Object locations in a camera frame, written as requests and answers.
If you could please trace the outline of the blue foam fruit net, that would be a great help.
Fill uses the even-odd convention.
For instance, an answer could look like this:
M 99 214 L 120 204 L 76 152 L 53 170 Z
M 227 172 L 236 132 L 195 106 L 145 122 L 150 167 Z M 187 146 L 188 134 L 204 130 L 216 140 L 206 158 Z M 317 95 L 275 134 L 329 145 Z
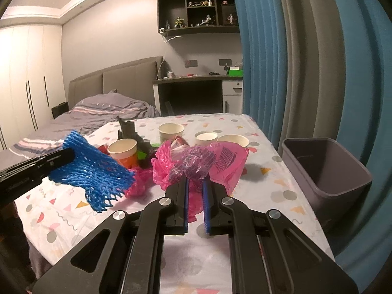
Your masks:
M 101 213 L 112 207 L 112 201 L 125 195 L 135 182 L 135 175 L 112 157 L 90 145 L 73 130 L 62 143 L 62 151 L 72 149 L 74 160 L 53 170 L 49 179 L 84 189 L 85 199 L 93 211 Z

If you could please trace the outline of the white grid paper cup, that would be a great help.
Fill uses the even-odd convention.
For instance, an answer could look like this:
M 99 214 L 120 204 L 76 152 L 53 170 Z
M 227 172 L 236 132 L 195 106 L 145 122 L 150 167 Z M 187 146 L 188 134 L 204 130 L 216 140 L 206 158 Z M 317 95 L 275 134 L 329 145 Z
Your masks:
M 218 139 L 218 134 L 215 132 L 202 131 L 195 135 L 195 144 L 206 147 Z

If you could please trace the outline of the orange paper cup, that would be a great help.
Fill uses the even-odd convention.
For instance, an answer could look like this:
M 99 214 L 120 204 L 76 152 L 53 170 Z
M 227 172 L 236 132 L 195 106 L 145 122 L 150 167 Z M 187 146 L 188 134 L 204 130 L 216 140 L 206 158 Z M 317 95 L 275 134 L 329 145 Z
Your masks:
M 119 139 L 108 146 L 109 155 L 127 169 L 137 167 L 137 141 Z

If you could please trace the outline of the purple plastic trash bin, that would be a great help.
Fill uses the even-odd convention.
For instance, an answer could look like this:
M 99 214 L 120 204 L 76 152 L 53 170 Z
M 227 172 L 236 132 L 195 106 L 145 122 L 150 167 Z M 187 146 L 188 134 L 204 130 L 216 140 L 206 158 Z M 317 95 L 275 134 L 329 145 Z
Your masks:
M 282 160 L 296 179 L 324 231 L 356 203 L 373 177 L 331 138 L 287 138 Z

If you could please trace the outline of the small pink plastic bag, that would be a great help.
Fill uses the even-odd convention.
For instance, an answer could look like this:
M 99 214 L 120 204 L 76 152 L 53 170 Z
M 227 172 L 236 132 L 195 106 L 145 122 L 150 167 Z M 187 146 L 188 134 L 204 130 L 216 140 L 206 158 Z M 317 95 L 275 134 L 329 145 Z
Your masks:
M 152 182 L 152 169 L 142 169 L 141 167 L 135 167 L 129 169 L 129 172 L 133 174 L 134 181 L 130 188 L 128 188 L 124 195 L 126 198 L 139 197 L 145 194 L 147 188 Z

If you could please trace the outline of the black plastic bag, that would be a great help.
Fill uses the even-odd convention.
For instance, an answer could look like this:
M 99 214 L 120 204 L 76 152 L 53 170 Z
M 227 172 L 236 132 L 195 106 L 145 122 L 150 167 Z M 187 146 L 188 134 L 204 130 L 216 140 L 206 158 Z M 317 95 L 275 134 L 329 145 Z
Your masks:
M 142 169 L 151 169 L 151 160 L 156 157 L 157 147 L 153 147 L 148 139 L 142 138 L 135 130 L 135 123 L 132 120 L 116 117 L 120 129 L 118 130 L 118 139 L 135 139 L 137 142 L 137 150 L 146 154 L 144 159 L 140 160 Z

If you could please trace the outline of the white wardrobe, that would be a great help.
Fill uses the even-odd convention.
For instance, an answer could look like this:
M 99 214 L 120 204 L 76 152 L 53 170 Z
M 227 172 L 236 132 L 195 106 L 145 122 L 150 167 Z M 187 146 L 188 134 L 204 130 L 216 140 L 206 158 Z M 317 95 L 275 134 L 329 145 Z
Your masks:
M 65 102 L 62 27 L 18 25 L 1 29 L 1 150 L 52 119 Z

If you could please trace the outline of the grey striped duvet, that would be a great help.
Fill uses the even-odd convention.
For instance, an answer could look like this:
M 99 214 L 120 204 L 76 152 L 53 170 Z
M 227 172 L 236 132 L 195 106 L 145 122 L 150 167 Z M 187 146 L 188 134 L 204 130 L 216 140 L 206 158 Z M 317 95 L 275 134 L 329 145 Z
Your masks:
M 63 113 L 40 129 L 28 133 L 1 152 L 1 169 L 56 151 L 63 139 L 75 130 L 83 136 L 117 117 L 126 120 L 159 117 L 158 110 L 147 102 L 109 92 L 80 100 L 73 109 Z

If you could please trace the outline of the dark wooden desk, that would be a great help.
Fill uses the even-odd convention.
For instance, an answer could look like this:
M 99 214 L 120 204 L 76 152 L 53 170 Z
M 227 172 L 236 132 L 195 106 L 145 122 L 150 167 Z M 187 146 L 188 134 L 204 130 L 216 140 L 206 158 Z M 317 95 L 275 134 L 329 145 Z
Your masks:
M 162 116 L 223 113 L 223 80 L 243 81 L 223 75 L 158 79 L 153 82 L 156 108 Z

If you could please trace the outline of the white drawer cabinet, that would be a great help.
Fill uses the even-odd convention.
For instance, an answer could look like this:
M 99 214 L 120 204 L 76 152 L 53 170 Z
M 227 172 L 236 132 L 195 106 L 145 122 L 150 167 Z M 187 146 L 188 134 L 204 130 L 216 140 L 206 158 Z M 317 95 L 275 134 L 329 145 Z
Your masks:
M 243 110 L 243 81 L 223 80 L 222 112 L 240 115 Z

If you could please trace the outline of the grey upholstered headboard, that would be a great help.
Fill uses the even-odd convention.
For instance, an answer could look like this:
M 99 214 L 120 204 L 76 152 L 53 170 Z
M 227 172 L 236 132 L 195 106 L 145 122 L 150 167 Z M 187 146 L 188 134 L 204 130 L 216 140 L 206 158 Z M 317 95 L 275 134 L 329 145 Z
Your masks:
M 163 58 L 154 56 L 80 76 L 68 85 L 68 107 L 73 108 L 87 97 L 107 94 L 113 90 L 153 105 L 153 82 L 163 76 L 163 68 Z

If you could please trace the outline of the green box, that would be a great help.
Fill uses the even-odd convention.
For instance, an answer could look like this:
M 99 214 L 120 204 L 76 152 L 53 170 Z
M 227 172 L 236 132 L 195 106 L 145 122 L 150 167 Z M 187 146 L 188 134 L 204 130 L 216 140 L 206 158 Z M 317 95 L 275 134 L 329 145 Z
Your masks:
M 242 77 L 243 76 L 243 69 L 240 68 L 239 66 L 230 66 L 229 67 L 229 76 Z

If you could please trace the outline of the blue and grey curtain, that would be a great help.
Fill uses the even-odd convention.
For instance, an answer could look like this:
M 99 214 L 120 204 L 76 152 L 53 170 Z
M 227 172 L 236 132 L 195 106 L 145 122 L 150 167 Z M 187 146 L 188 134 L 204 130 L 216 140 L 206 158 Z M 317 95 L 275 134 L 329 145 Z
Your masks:
M 332 233 L 361 293 L 391 292 L 391 0 L 235 0 L 243 108 L 271 143 L 329 137 L 370 171 Z

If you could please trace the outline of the dark wall shelf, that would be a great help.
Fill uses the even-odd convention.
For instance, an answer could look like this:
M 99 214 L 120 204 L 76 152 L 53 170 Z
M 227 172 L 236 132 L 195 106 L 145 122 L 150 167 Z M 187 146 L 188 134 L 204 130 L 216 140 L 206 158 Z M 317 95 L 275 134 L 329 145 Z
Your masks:
M 202 33 L 238 33 L 234 0 L 157 0 L 158 33 L 166 38 Z

